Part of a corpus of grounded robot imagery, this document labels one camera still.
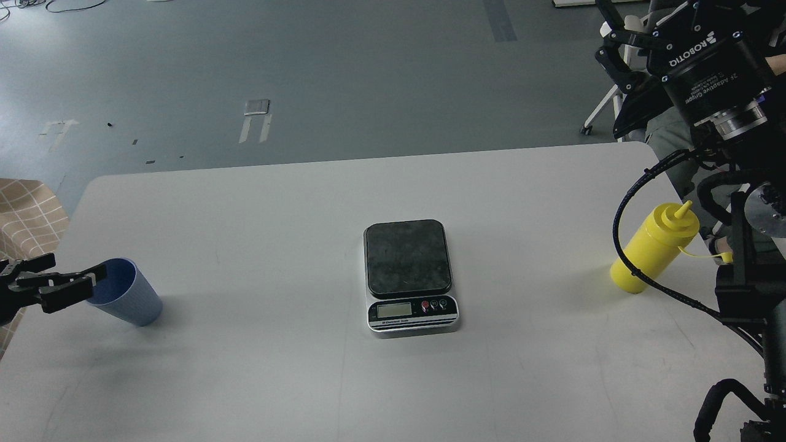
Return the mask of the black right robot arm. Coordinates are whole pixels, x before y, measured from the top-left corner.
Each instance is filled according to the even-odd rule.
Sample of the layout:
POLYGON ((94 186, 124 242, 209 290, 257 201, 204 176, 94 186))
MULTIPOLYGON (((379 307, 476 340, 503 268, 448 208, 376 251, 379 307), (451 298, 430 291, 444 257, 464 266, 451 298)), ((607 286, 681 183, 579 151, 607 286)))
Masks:
POLYGON ((614 135, 621 137, 668 108, 691 126, 713 127, 718 142, 679 149, 645 169, 621 200, 612 221, 617 286, 629 293, 653 287, 702 311, 740 336, 763 358, 766 399, 735 379, 710 387, 693 438, 710 440, 725 397, 733 394, 755 415, 742 441, 784 440, 784 260, 761 262, 754 232, 784 238, 784 128, 772 98, 777 76, 763 33, 784 22, 783 1, 685 1, 648 31, 627 29, 610 1, 598 1, 609 26, 595 57, 626 93, 614 135), (698 232, 691 203, 662 204, 627 246, 621 216, 632 197, 660 174, 695 161, 711 176, 696 186, 700 206, 733 234, 731 256, 717 269, 718 310, 666 288, 656 277, 698 232))

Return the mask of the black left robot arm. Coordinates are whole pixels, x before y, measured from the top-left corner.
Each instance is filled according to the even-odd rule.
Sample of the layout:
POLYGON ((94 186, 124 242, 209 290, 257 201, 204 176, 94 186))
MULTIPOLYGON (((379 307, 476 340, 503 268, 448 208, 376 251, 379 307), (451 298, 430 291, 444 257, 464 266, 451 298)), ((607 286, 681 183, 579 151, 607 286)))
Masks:
POLYGON ((1 262, 1 322, 11 324, 17 313, 39 305, 51 314, 93 296, 97 283, 107 278, 106 264, 74 273, 51 273, 54 254, 34 258, 3 258, 1 262))

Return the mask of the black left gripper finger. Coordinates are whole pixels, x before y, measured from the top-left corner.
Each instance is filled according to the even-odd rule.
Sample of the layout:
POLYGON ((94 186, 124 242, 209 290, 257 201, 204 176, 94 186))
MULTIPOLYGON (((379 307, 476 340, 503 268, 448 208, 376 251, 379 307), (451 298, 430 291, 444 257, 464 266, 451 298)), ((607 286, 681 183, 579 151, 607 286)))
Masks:
POLYGON ((1 278, 15 279, 20 273, 39 273, 45 269, 53 268, 56 265, 54 254, 44 254, 39 257, 29 258, 29 260, 2 260, 1 278))
POLYGON ((12 305, 25 308, 37 304, 44 313, 56 313, 92 297, 96 283, 106 277, 104 264, 75 273, 23 271, 12 283, 12 305))

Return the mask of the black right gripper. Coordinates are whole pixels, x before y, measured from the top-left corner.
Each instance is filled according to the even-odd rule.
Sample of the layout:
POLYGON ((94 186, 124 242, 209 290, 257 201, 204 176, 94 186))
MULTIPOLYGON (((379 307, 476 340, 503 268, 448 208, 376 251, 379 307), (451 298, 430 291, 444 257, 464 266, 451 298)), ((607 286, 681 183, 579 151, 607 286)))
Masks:
POLYGON ((774 87, 764 50, 776 27, 774 1, 685 1, 651 27, 629 29, 612 1, 595 5, 609 26, 595 53, 622 93, 645 81, 629 66, 634 48, 651 50, 648 71, 688 123, 746 106, 774 87))

